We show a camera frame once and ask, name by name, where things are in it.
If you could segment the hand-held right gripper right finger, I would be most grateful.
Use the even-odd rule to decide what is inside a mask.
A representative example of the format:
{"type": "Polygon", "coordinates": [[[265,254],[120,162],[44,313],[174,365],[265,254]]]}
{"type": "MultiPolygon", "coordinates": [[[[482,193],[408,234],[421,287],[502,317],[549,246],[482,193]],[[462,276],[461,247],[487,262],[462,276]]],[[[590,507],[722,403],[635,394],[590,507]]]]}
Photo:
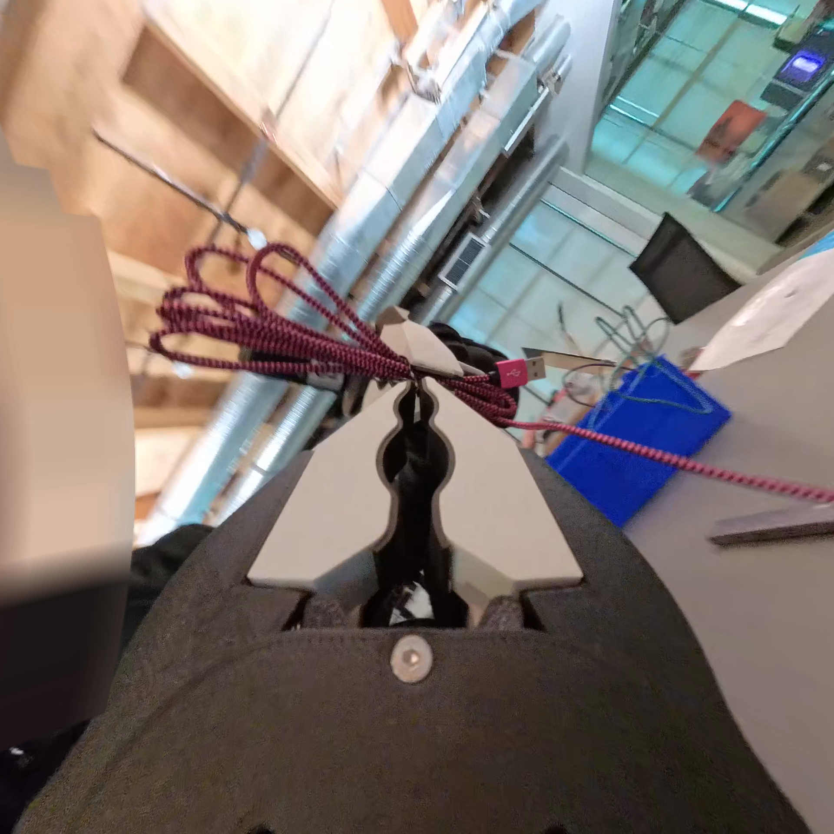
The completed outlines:
{"type": "Polygon", "coordinates": [[[515,440],[439,382],[427,379],[422,389],[433,405],[429,425],[449,456],[434,527],[470,619],[499,597],[578,586],[582,569],[515,440]]]}

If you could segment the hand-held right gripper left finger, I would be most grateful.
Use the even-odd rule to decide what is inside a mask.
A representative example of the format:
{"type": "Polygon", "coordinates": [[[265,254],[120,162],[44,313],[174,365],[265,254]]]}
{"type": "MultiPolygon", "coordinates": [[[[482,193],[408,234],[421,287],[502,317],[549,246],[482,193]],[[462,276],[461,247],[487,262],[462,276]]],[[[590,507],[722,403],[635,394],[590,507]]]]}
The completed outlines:
{"type": "Polygon", "coordinates": [[[383,453],[413,392],[410,382],[395,385],[313,450],[248,569],[253,586],[328,596],[345,610],[378,591],[374,551],[396,515],[383,453]]]}

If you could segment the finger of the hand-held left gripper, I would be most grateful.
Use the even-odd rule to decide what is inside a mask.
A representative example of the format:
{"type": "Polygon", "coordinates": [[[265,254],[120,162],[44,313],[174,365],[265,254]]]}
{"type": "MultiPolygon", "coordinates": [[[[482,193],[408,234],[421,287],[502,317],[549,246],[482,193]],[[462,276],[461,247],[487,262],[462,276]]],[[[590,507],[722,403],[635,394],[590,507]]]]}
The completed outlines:
{"type": "Polygon", "coordinates": [[[464,368],[450,348],[428,327],[411,320],[408,311],[385,309],[377,318],[377,333],[411,367],[446,378],[464,377],[464,368]]]}

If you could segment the blue divided plastic bin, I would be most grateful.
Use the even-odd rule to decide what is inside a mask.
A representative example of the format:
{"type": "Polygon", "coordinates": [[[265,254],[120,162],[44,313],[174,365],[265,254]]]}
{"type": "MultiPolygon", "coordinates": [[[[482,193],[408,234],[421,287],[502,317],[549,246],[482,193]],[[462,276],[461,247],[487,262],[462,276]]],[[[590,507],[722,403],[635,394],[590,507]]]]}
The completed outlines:
{"type": "MultiPolygon", "coordinates": [[[[660,355],[625,373],[578,427],[691,457],[730,419],[722,403],[660,355]]],[[[573,435],[545,461],[617,527],[676,473],[672,466],[573,435]]]]}

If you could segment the grey usb hub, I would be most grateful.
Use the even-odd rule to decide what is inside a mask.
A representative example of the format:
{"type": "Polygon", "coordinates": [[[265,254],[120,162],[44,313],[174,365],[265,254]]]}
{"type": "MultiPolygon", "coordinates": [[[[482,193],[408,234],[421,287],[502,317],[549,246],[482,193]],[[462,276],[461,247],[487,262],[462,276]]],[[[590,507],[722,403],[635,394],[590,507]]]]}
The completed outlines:
{"type": "Polygon", "coordinates": [[[719,547],[832,536],[833,505],[807,505],[717,520],[706,539],[719,547]]]}

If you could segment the person's left hand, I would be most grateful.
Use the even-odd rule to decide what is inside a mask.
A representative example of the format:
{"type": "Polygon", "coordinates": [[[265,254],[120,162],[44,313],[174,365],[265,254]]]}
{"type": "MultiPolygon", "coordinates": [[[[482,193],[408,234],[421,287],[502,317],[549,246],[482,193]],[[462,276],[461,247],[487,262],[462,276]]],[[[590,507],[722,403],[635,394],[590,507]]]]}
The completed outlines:
{"type": "Polygon", "coordinates": [[[501,387],[498,364],[508,358],[500,351],[461,336],[450,325],[433,322],[429,330],[453,353],[465,370],[464,378],[474,381],[445,381],[442,386],[461,402],[495,426],[504,429],[516,419],[520,387],[501,387]]]}

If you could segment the white vent grille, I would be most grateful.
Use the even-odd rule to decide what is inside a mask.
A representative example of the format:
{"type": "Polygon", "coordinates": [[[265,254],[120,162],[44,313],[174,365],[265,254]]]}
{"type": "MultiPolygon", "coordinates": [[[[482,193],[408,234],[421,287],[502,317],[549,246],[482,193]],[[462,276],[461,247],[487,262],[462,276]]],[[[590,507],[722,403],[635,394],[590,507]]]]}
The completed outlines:
{"type": "Polygon", "coordinates": [[[437,274],[438,281],[442,285],[457,291],[461,282],[487,248],[488,245],[480,236],[472,232],[467,233],[440,268],[437,274]]]}

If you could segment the person's black jacket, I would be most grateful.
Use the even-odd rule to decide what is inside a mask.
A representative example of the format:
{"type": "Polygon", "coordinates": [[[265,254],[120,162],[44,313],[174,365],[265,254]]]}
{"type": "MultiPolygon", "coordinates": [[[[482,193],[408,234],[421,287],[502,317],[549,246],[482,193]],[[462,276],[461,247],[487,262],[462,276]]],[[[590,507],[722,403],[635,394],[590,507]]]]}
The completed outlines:
{"type": "MultiPolygon", "coordinates": [[[[152,545],[132,552],[129,590],[122,623],[119,656],[182,564],[213,531],[211,526],[182,526],[152,545]]],[[[1,752],[1,832],[13,832],[19,818],[49,782],[89,721],[11,745],[1,752]]]]}

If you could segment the black office chair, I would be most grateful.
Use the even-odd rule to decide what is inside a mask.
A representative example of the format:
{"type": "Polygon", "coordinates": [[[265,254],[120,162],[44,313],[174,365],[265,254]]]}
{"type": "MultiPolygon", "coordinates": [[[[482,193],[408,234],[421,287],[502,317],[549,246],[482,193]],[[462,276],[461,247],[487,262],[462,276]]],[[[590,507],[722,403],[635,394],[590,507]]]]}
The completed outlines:
{"type": "Polygon", "coordinates": [[[629,270],[673,325],[684,323],[742,286],[669,213],[662,214],[629,270]]]}

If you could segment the printed paper sheet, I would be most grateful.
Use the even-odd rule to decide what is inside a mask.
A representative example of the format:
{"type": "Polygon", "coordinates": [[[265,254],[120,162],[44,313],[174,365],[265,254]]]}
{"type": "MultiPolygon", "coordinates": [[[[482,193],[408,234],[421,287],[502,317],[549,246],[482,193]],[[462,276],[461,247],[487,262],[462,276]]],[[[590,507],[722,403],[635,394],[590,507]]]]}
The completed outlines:
{"type": "Polygon", "coordinates": [[[784,347],[832,295],[832,262],[808,258],[790,266],[724,324],[691,371],[718,370],[784,347]]]}

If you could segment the metal storage shelf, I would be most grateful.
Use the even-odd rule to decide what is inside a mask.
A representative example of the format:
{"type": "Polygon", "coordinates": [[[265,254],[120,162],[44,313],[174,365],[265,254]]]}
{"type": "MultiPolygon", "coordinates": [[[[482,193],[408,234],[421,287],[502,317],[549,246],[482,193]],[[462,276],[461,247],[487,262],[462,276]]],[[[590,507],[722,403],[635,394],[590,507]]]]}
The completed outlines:
{"type": "Polygon", "coordinates": [[[695,152],[705,172],[687,195],[712,212],[741,196],[832,87],[832,2],[788,17],[773,46],[784,57],[754,102],[730,103],[695,152]]]}

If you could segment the silver air duct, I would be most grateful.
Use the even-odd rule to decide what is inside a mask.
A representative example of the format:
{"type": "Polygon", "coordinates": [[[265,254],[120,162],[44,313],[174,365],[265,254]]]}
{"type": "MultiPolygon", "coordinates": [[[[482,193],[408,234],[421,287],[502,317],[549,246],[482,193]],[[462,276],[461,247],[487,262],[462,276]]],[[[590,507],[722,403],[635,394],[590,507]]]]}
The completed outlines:
{"type": "MultiPolygon", "coordinates": [[[[328,221],[312,263],[341,298],[358,284],[368,323],[397,305],[431,260],[494,162],[529,130],[545,79],[570,35],[556,2],[492,2],[444,60],[440,98],[410,93],[328,221]]],[[[291,391],[286,415],[222,501],[224,520],[297,453],[336,395],[237,373],[208,427],[145,520],[139,545],[203,522],[261,426],[291,391]]]]}

